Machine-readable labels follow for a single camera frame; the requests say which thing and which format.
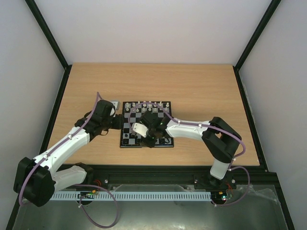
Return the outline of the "black and white chessboard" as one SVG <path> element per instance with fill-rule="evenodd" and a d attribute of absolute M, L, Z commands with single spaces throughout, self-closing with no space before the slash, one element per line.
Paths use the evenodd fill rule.
<path fill-rule="evenodd" d="M 159 119 L 164 118 L 166 103 L 169 103 L 168 113 L 172 114 L 171 102 L 170 101 L 153 101 L 152 105 L 145 104 L 140 101 L 126 101 L 123 103 L 122 115 L 123 115 L 123 127 L 121 128 L 120 143 L 121 148 L 142 148 L 141 135 L 133 134 L 131 126 L 138 122 L 141 115 L 146 111 L 151 112 L 155 117 Z"/>

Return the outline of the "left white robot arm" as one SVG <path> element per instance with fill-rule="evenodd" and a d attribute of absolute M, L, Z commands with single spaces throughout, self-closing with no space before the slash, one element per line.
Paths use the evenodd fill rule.
<path fill-rule="evenodd" d="M 37 207 L 46 204 L 53 194 L 75 184 L 91 184 L 93 169 L 76 163 L 65 170 L 61 165 L 78 149 L 88 144 L 103 131 L 121 128 L 122 115 L 116 114 L 119 101 L 99 100 L 94 111 L 77 120 L 74 127 L 58 143 L 33 159 L 23 158 L 17 166 L 13 190 L 20 199 L 27 199 Z"/>

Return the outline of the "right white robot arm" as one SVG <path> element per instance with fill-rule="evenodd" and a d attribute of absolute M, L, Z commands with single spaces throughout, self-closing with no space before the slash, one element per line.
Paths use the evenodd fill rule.
<path fill-rule="evenodd" d="M 210 121 L 192 122 L 180 120 L 166 114 L 156 117 L 145 112 L 132 125 L 132 131 L 141 136 L 141 143 L 154 147 L 159 138 L 189 138 L 204 142 L 214 158 L 210 169 L 209 182 L 213 187 L 221 187 L 226 182 L 226 172 L 232 164 L 242 137 L 222 118 L 214 117 Z"/>

